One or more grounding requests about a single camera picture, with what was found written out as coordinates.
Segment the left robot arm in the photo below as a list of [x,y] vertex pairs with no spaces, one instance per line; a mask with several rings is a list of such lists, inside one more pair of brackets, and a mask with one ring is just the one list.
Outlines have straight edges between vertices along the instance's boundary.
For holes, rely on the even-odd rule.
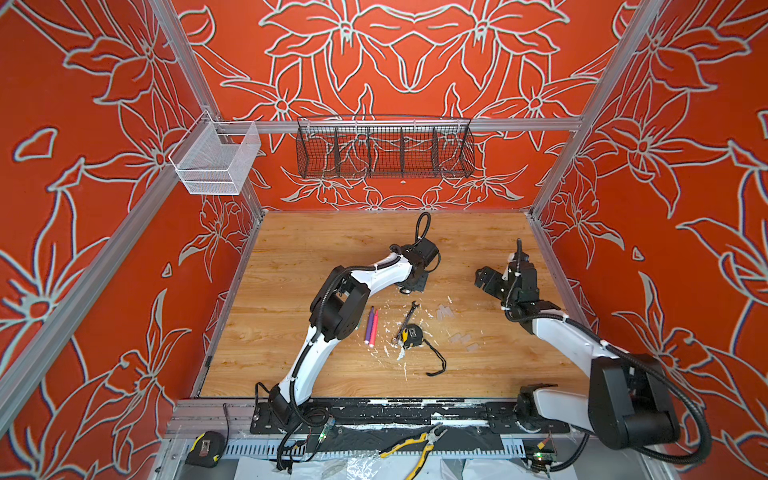
[[414,240],[390,246],[390,253],[371,265],[337,266],[310,305],[309,327],[299,354],[286,376],[270,389],[268,405],[279,427],[317,428],[328,414],[309,409],[314,384],[335,347],[351,335],[363,318],[369,298],[392,286],[402,294],[422,292],[440,263],[438,247],[427,238],[431,214],[417,219]]

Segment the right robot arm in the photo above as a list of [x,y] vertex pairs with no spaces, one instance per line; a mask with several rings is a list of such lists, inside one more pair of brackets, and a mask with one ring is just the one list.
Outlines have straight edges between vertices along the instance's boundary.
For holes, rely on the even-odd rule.
[[[505,318],[557,349],[589,381],[585,395],[561,390],[555,384],[520,389],[515,416],[524,429],[558,421],[596,437],[612,450],[632,449],[649,458],[676,465],[696,465],[712,450],[711,429],[702,409],[665,374],[650,355],[632,354],[601,339],[572,319],[555,303],[544,300],[538,272],[518,242],[505,271],[482,267],[474,284],[499,300]],[[682,403],[699,433],[690,453],[672,455],[658,446],[681,438],[676,403]]]

